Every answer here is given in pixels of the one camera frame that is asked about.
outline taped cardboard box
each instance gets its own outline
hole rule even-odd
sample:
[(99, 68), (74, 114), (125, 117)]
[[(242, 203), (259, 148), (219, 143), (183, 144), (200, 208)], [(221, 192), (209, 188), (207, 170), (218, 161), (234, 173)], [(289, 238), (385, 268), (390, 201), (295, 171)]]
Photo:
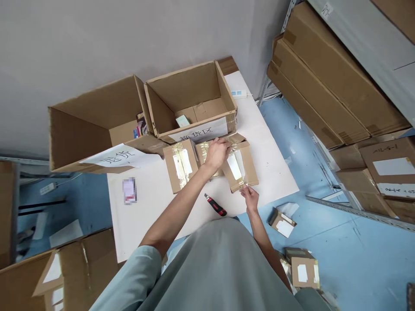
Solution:
[[(141, 113), (148, 134), (135, 139)], [(120, 173), (157, 160), (167, 146), (153, 135), (144, 85), (136, 76), (49, 107), (49, 120), (53, 172)]]
[(307, 2), (294, 7), (283, 40), (372, 136), (410, 127)]
[(268, 65), (267, 75), (327, 149), (344, 145), (340, 136), (331, 129), (327, 122), (323, 120), (310, 103), (297, 91), (273, 61)]
[(111, 229), (0, 271), (5, 310), (87, 311), (118, 271)]
[[(144, 87), (154, 133), (168, 143), (200, 143), (235, 132), (236, 103), (216, 61), (148, 80)], [(192, 124), (180, 128), (181, 115)]]
[(360, 149), (381, 194), (415, 199), (415, 137), (404, 137)]
[(277, 209), (275, 209), (274, 214), (270, 218), (268, 224), (286, 238), (290, 237), (291, 232), (297, 225), (295, 221), (291, 220)]
[(400, 220), (415, 224), (415, 201), (388, 197), (385, 201)]
[(413, 44), (415, 44), (415, 2), (413, 0), (371, 0)]
[[(203, 142), (196, 145), (196, 153), (199, 159), (199, 164), (202, 165), (206, 162), (206, 157), (208, 156), (209, 145), (212, 143), (213, 140), (209, 140), (207, 142)], [(224, 176), (223, 170), (220, 168), (212, 178), (216, 178), (219, 176)]]
[(361, 142), (355, 143), (350, 146), (344, 146), (330, 151), (330, 155), (333, 157), (334, 161), (340, 169), (348, 168), (364, 168), (366, 163), (360, 154), (359, 149), (371, 146), (377, 143), (382, 143), (385, 141), (390, 141), (400, 138), (402, 135), (407, 134), (409, 130), (400, 130), (394, 133), (385, 134), (378, 137), (372, 137), (367, 140), (362, 140)]
[(340, 170), (337, 172), (337, 177), (349, 191), (379, 194), (379, 190), (367, 168)]
[(388, 203), (383, 199), (382, 195), (374, 193), (353, 192), (356, 199), (359, 201), (362, 209), (396, 218), (396, 214), (390, 208)]
[(259, 184), (249, 142), (238, 133), (226, 138), (232, 143), (232, 151), (221, 169), (228, 180), (230, 191), (235, 193), (243, 187)]
[(11, 263), (15, 164), (0, 161), (0, 269)]
[(285, 248), (285, 256), (291, 264), (293, 286), (320, 288), (318, 261), (305, 248)]
[(200, 163), (195, 143), (184, 140), (163, 149), (173, 193), (178, 193), (196, 174)]
[(346, 145), (370, 137), (362, 124), (288, 47), (284, 40), (277, 42), (272, 60)]

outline red box cutter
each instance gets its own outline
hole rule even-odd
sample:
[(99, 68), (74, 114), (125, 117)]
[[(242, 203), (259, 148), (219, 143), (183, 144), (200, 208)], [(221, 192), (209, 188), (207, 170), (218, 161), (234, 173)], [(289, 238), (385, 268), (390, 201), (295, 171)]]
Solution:
[(214, 199), (212, 199), (207, 194), (204, 194), (205, 198), (208, 200), (209, 204), (213, 207), (213, 209), (221, 216), (225, 216), (227, 212), (218, 204), (215, 202)]

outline handwritten sign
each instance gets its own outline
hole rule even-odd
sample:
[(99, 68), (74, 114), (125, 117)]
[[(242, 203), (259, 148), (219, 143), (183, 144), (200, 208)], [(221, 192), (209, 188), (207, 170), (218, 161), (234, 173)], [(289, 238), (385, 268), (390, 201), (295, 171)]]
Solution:
[(379, 148), (379, 149), (376, 149), (375, 151), (373, 151), (373, 153), (391, 151), (393, 149), (398, 149), (398, 145), (393, 144), (393, 145), (387, 146), (385, 148)]
[(191, 139), (194, 143), (201, 143), (226, 134), (228, 134), (228, 125), (226, 117), (223, 117), (169, 136), (176, 142)]
[(393, 197), (411, 197), (415, 198), (415, 184), (377, 184), (382, 194)]
[(327, 20), (330, 16), (330, 14), (333, 12), (333, 7), (330, 3), (326, 3), (326, 5), (323, 7), (323, 10), (321, 11), (321, 16)]
[(146, 154), (133, 147), (119, 144), (82, 160), (80, 163), (91, 163), (104, 167), (133, 166), (139, 168), (157, 160), (161, 160), (159, 155)]

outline floor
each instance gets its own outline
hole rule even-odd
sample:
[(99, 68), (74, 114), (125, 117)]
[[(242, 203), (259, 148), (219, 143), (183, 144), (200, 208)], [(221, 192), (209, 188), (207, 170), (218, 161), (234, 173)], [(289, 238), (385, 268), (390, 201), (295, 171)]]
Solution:
[[(289, 164), (300, 191), (260, 208), (270, 240), (283, 247), (309, 249), (319, 261), (321, 286), (337, 297), (341, 310), (406, 310), (406, 284), (415, 281), (415, 235), (305, 200), (305, 195), (332, 194), (335, 183), (292, 107), (282, 99), (267, 101), (260, 111)], [(75, 219), (84, 234), (111, 226), (105, 175), (81, 175), (46, 196), (42, 181), (21, 189), (22, 204), (67, 196), (68, 202), (48, 208), (48, 226), (42, 240), (32, 241), (29, 255), (48, 247), (48, 236)], [(342, 195), (333, 200), (346, 201)], [(273, 209), (287, 202), (299, 204), (293, 220), (297, 226), (285, 238), (267, 220)], [(251, 230), (246, 214), (240, 221)], [(19, 218), (19, 229), (36, 223), (36, 216)]]

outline white wall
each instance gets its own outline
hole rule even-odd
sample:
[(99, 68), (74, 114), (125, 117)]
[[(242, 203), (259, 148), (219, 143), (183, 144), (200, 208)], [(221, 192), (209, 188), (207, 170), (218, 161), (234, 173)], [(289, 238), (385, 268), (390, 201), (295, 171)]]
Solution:
[(48, 157), (47, 107), (233, 55), (258, 96), (289, 0), (0, 3), (0, 153)]

